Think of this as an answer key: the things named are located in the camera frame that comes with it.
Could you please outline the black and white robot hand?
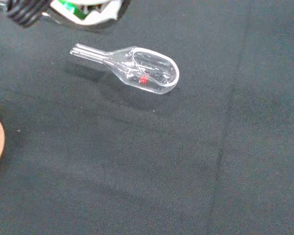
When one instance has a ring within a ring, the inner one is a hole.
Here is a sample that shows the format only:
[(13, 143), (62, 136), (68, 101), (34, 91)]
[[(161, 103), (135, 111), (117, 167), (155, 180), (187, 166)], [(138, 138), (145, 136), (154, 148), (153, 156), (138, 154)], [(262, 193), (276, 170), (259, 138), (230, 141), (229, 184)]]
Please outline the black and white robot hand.
[(0, 11), (22, 28), (44, 20), (99, 32), (116, 24), (130, 3), (129, 0), (0, 0)]

